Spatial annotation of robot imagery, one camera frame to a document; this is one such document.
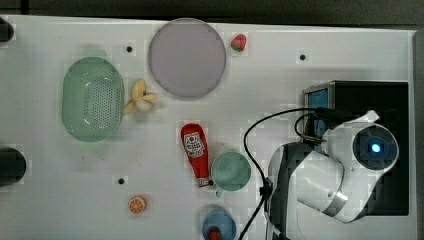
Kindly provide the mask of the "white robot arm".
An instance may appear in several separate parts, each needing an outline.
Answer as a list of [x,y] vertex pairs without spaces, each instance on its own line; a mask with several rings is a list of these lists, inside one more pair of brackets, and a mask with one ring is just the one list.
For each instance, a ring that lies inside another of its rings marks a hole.
[[299,203],[341,223],[366,214],[378,181],[400,154],[394,135],[378,119],[370,110],[326,130],[320,150],[302,142],[276,149],[268,165],[266,240],[306,240],[297,221]]

